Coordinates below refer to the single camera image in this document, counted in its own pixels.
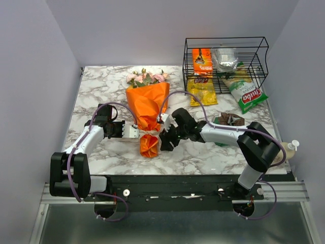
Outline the orange wrapping paper sheet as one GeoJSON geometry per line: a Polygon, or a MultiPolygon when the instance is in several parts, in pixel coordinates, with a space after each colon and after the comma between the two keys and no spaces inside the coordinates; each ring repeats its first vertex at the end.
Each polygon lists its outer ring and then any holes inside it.
{"type": "Polygon", "coordinates": [[[140,155],[145,158],[158,156],[158,138],[149,134],[150,131],[160,131],[157,117],[162,109],[165,112],[167,102],[164,99],[170,93],[170,84],[166,82],[147,85],[139,88],[126,89],[126,98],[129,108],[135,114],[140,136],[140,155]]]}

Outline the green brown snack bag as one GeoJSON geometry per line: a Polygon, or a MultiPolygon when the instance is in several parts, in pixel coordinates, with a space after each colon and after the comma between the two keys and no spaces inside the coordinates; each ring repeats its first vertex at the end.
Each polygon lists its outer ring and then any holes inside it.
{"type": "Polygon", "coordinates": [[[244,126],[245,119],[233,113],[222,112],[220,116],[215,117],[213,123],[226,126],[244,126]]]}

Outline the cream printed ribbon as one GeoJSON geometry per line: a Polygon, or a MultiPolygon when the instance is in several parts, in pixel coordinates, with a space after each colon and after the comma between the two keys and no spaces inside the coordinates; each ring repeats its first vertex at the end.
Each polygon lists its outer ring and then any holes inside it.
{"type": "Polygon", "coordinates": [[[160,131],[156,131],[156,130],[152,130],[152,131],[139,130],[139,138],[141,138],[144,135],[151,135],[151,136],[154,136],[154,137],[158,137],[160,132],[161,132],[161,130],[160,131]]]}

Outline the pink fake flower bunch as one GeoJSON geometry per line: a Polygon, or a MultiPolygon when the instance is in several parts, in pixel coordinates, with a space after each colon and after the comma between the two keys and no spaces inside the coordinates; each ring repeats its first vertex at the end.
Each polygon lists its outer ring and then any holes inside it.
{"type": "Polygon", "coordinates": [[[166,82],[169,79],[169,74],[165,73],[163,69],[161,69],[161,72],[159,74],[155,74],[153,79],[158,83],[166,82]]]}

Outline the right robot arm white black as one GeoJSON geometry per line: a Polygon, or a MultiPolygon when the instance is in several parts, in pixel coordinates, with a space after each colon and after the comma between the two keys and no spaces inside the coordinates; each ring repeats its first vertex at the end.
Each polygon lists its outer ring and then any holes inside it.
{"type": "Polygon", "coordinates": [[[205,120],[196,121],[189,112],[180,108],[172,115],[162,113],[157,122],[163,124],[160,132],[161,151],[172,151],[181,140],[200,143],[222,143],[238,147],[247,165],[234,185],[234,194],[245,199],[252,193],[252,187],[267,172],[278,153],[281,144],[257,122],[249,126],[226,126],[205,120]]]}

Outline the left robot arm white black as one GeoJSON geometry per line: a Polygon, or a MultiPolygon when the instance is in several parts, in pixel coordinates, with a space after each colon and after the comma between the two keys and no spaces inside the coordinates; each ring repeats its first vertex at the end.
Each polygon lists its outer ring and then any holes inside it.
{"type": "Polygon", "coordinates": [[[102,201],[112,197],[113,189],[103,183],[96,184],[90,176],[88,157],[105,138],[122,138],[125,121],[116,121],[113,115],[117,103],[99,104],[94,117],[85,123],[84,131],[69,148],[55,152],[50,160],[51,196],[74,197],[78,201],[91,192],[102,201]]]}

